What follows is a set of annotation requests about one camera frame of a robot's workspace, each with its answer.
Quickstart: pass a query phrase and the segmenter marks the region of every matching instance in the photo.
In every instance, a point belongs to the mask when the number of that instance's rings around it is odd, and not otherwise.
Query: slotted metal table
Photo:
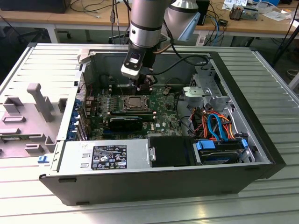
[[[27,47],[0,87],[0,103],[20,91],[32,102],[28,83],[41,82],[42,93],[56,102],[67,98],[79,70],[80,49],[113,50],[111,45],[37,44]],[[298,223],[299,99],[258,52],[247,48],[177,47],[217,51],[275,143],[287,166],[237,195],[159,201],[66,206],[38,176],[37,157],[0,160],[0,222],[6,223]]]

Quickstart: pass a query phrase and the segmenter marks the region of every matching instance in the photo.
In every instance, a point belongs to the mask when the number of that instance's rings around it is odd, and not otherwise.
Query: screw
[[[154,155],[149,155],[149,160],[150,160],[151,162],[155,161],[155,157],[154,157]]]

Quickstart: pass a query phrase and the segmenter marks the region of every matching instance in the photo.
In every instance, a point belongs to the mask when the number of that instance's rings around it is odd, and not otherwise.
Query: green circuit board
[[[130,133],[113,133],[109,130],[109,112],[120,110],[123,99],[127,96],[111,96],[108,90],[102,90],[94,98],[87,118],[90,121],[89,140],[114,139],[145,139],[148,134],[182,135],[182,129],[174,110],[175,97],[173,93],[163,95],[164,88],[154,88],[148,98],[148,108],[155,111],[155,119],[142,123],[142,130]]]

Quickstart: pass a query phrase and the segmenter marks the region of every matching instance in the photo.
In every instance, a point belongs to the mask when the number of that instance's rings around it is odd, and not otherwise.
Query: motherboard
[[[175,94],[153,88],[149,95],[120,95],[111,89],[90,94],[85,101],[89,140],[145,139],[151,135],[182,135],[175,112]]]

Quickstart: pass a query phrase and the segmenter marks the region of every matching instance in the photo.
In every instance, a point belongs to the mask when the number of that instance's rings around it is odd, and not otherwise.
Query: warning label
[[[94,146],[92,169],[126,169],[127,146]]]

